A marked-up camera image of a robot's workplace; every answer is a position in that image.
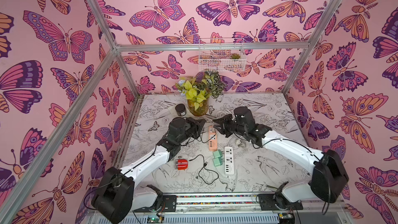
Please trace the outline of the pink power strip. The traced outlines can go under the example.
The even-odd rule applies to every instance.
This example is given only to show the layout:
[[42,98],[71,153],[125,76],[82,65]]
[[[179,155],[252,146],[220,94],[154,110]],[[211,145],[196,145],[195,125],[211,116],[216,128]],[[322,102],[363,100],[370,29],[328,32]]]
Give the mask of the pink power strip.
[[210,151],[216,151],[218,149],[218,143],[217,143],[217,134],[215,135],[210,135],[208,133],[208,148]]

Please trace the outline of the green power adapter cube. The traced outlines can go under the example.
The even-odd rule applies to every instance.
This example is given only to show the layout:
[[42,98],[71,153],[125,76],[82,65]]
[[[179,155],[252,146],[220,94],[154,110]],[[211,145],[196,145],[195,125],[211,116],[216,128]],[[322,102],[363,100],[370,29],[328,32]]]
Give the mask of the green power adapter cube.
[[215,159],[221,159],[222,158],[222,152],[220,150],[216,150],[212,154],[213,154],[213,157]]

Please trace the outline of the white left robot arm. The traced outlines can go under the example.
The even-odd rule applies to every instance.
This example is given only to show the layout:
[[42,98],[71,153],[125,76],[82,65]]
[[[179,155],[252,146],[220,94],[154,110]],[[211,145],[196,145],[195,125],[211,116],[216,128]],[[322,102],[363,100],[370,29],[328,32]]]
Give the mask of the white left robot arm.
[[174,118],[152,151],[128,166],[111,167],[105,172],[99,186],[88,196],[92,208],[112,224],[120,223],[138,209],[158,210],[163,192],[153,185],[141,187],[140,183],[171,161],[180,152],[183,142],[190,138],[199,139],[205,122],[205,119],[192,117]]

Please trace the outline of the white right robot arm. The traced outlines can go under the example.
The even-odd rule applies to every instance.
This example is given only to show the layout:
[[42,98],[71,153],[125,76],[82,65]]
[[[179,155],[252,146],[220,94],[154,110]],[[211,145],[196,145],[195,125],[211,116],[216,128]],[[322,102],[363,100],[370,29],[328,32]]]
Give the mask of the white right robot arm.
[[310,173],[309,178],[285,182],[277,188],[273,203],[278,209],[287,209],[298,201],[314,198],[328,207],[338,200],[349,181],[342,160],[335,151],[304,146],[266,125],[256,123],[251,110],[245,106],[213,122],[220,134],[226,137],[235,134],[259,148],[277,152]]

